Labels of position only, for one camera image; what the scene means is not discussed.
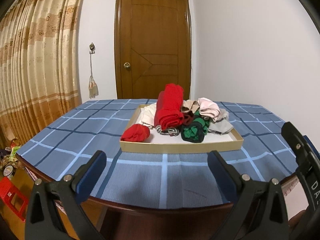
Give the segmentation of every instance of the striped cloth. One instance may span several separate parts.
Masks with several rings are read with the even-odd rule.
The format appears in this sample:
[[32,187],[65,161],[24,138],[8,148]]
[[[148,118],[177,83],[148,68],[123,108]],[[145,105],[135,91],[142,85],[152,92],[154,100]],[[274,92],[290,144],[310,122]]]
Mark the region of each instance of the striped cloth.
[[[26,161],[55,180],[74,174],[96,150],[107,166],[92,196],[147,208],[176,209],[226,203],[207,166],[207,154],[139,154],[122,152],[119,139],[140,104],[147,99],[88,101],[43,129],[18,150]],[[217,102],[244,138],[237,151],[221,152],[240,174],[255,180],[279,180],[297,168],[281,136],[284,121],[257,105]]]

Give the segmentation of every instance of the maroon cloth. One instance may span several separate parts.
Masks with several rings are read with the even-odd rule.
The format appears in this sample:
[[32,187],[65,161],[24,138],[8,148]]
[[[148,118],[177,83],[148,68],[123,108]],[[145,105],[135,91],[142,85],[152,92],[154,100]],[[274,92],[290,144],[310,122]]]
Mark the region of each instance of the maroon cloth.
[[158,125],[160,125],[159,122],[159,117],[158,117],[158,112],[159,110],[162,108],[163,106],[163,96],[164,96],[164,91],[161,91],[159,93],[158,96],[158,101],[157,101],[157,109],[156,109],[156,113],[155,113],[155,127],[157,127]]
[[183,88],[179,85],[168,84],[165,86],[162,108],[157,113],[157,118],[162,130],[176,128],[183,123],[183,113],[180,108],[183,103]]
[[183,123],[182,124],[185,125],[185,126],[190,125],[193,122],[193,120],[195,119],[194,116],[195,115],[193,114],[192,111],[189,111],[187,113],[183,113],[184,119],[183,119]]
[[150,136],[150,129],[142,124],[136,123],[124,131],[121,141],[143,142]]

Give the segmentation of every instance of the wooden door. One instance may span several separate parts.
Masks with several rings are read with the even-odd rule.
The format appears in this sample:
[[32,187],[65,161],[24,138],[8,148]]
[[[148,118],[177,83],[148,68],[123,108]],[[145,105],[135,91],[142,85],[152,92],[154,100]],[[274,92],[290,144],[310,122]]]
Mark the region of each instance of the wooden door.
[[122,97],[157,99],[166,84],[175,83],[188,99],[188,35],[184,0],[121,0]]

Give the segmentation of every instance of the dark red cloth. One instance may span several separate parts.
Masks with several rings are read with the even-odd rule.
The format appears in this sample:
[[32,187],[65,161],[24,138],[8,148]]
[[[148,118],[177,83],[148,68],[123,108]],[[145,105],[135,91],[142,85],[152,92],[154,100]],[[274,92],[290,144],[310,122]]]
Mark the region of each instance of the dark red cloth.
[[158,111],[157,117],[161,129],[176,128],[183,123],[183,113],[180,108],[183,103],[183,88],[179,85],[168,84],[165,86],[163,105]]
[[195,119],[194,116],[195,115],[193,114],[192,111],[189,111],[187,113],[183,113],[184,119],[183,119],[183,123],[182,124],[185,125],[185,126],[190,125],[193,122],[193,120]]
[[124,131],[121,141],[143,142],[150,136],[150,129],[142,124],[136,123]]
[[156,113],[155,113],[155,127],[157,127],[158,125],[160,125],[160,122],[159,122],[159,117],[158,117],[158,112],[159,110],[162,108],[163,106],[163,96],[164,96],[164,91],[161,91],[159,93],[159,96],[158,96],[158,101],[157,101],[157,110],[156,110]]

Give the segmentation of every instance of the tassel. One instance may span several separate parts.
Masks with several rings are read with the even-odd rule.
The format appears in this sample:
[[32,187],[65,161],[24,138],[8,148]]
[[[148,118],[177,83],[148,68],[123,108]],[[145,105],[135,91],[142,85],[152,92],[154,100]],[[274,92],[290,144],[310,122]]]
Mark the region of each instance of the tassel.
[[90,50],[91,52],[90,53],[90,70],[91,70],[91,76],[90,76],[90,79],[89,79],[89,98],[95,98],[96,96],[99,95],[99,91],[98,91],[98,86],[96,84],[96,82],[94,81],[93,79],[93,76],[92,76],[92,60],[91,60],[91,56],[92,54],[94,54],[94,44],[91,43],[90,44]]

